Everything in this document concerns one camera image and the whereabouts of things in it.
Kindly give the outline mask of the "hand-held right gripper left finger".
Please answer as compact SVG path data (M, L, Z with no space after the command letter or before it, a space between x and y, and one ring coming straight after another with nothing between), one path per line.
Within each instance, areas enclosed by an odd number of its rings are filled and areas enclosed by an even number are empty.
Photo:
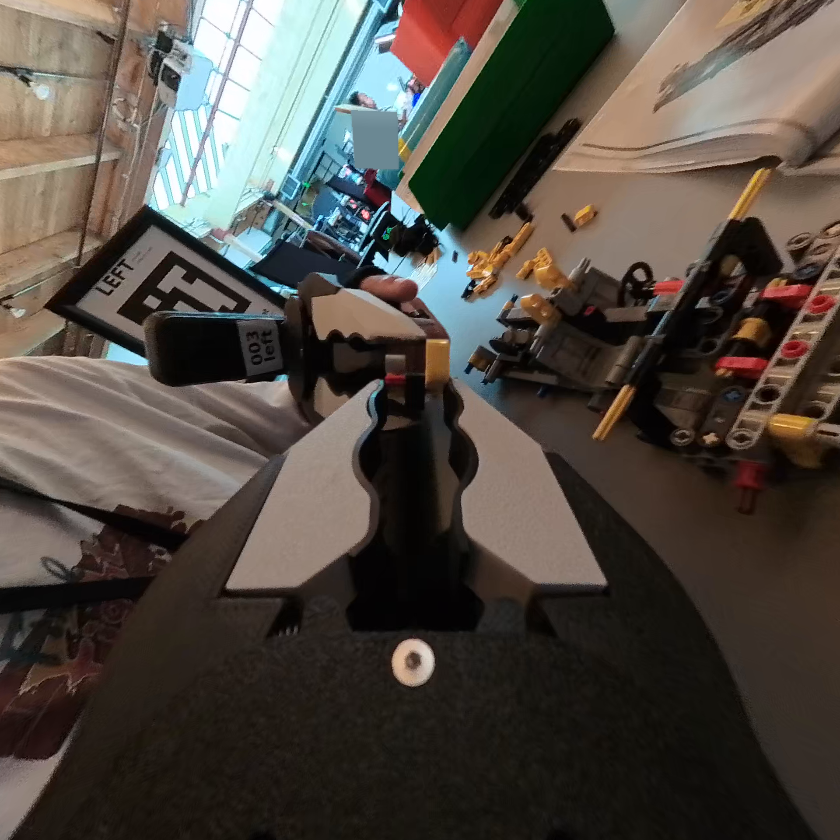
M379 516L360 452L377 428L382 388L368 384L288 449L227 593L355 595L350 562L373 539Z

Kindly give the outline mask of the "lego car model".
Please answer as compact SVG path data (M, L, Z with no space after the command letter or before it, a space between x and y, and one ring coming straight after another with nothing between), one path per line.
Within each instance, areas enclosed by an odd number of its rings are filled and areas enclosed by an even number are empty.
M520 270L502 332L472 353L482 382L589 396L648 445L729 478L742 512L770 479L838 467L838 221L785 245L756 217L724 221L684 277L643 261L621 279L583 259L567 276L546 249Z

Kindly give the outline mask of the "red plastic container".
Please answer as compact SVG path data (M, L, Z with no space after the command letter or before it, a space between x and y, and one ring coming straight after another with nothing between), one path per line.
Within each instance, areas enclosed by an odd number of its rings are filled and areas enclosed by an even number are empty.
M502 1L405 1L391 45L422 85L428 87L451 49L463 39L477 47Z

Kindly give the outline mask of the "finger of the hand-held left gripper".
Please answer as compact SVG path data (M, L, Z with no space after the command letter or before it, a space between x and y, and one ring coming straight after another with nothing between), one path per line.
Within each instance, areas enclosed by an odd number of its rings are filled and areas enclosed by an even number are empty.
M342 423L355 421L367 425L368 385L346 391L332 385L326 377L319 377L308 398L309 423L320 425L335 413Z
M311 324L320 341L421 342L450 338L431 317L413 318L369 292L321 285L308 292Z

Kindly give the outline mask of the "teal rolled mat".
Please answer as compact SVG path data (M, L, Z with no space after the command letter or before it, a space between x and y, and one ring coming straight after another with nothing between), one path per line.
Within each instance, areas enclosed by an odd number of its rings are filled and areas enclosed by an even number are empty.
M412 107L400 132L400 148L405 146L409 154L415 151L466 67L471 52L472 49L465 39L458 38L432 84L423 91L417 104Z

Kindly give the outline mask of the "green plastic bin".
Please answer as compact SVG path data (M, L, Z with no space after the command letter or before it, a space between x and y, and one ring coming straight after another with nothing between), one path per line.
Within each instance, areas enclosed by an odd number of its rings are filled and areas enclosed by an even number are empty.
M403 201L467 229L614 34L601 1L503 3L412 151Z

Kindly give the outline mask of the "black device green lights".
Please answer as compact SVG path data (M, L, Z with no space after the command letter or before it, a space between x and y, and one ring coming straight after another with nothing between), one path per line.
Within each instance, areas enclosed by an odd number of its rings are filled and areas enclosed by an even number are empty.
M390 255L426 258L439 245L435 230L422 214L405 224L388 213L373 227L371 242L373 253L384 259L389 259Z

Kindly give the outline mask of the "lego instruction booklet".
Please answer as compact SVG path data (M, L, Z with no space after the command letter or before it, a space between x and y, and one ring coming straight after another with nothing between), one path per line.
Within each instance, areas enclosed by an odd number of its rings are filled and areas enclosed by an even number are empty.
M839 2L685 2L558 172L838 175Z

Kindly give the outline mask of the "black lego beam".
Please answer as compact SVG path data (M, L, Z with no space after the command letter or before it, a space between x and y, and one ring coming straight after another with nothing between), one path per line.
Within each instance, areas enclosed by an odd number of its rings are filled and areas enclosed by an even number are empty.
M406 373L406 383L402 387L385 385L386 408L389 418L418 421L426 402L424 374Z

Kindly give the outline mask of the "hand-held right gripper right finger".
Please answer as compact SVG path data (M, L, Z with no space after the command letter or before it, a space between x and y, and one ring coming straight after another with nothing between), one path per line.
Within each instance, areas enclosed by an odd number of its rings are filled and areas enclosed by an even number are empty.
M481 599L592 595L607 581L542 447L452 381L453 439L466 442L460 524Z

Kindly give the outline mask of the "black and white sign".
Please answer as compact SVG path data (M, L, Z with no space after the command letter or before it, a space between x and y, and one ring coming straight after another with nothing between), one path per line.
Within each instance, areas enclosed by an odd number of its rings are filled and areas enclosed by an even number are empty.
M285 299L168 217L142 206L45 310L141 357L156 312L282 313Z

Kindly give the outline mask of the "pile of yellow lego parts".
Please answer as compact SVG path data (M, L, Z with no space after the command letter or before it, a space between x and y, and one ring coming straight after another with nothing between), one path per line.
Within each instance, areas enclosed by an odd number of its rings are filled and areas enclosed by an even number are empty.
M571 216L577 223L578 229L588 225L599 214L594 205L586 205L575 215ZM467 300L474 296L483 295L498 282L501 271L515 257L522 247L527 244L534 231L534 224L522 224L513 237L504 237L489 251L475 250L468 254L468 278L462 298ZM533 278L538 285L548 291L557 287L567 287L571 280L557 267L550 251L541 248L537 254L523 262L516 278L527 280Z

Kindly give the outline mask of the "person's left hand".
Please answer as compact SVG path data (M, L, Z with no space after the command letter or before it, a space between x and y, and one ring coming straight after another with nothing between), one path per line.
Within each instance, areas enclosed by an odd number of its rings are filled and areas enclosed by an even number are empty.
M363 278L359 289L397 307L410 303L417 298L418 293L418 286L414 280L384 274Z

